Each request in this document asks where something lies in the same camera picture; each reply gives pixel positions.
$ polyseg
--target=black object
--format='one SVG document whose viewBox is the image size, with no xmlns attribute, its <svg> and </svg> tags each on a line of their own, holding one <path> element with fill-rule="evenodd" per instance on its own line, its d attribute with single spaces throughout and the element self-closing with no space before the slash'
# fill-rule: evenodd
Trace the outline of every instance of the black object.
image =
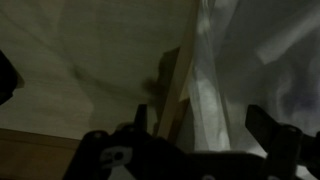
<svg viewBox="0 0 320 180">
<path fill-rule="evenodd" d="M 236 152 L 185 154 L 146 133 L 146 120 L 146 105 L 140 105 L 133 125 L 112 135 L 85 135 L 64 179 L 107 179 L 112 167 L 125 165 L 138 180 L 293 180 L 299 179 L 297 163 L 320 178 L 319 134 L 313 138 L 279 125 L 258 106 L 249 106 L 246 126 L 268 152 L 266 159 Z"/>
<path fill-rule="evenodd" d="M 12 97 L 17 82 L 18 77 L 13 66 L 0 51 L 0 105 Z"/>
</svg>

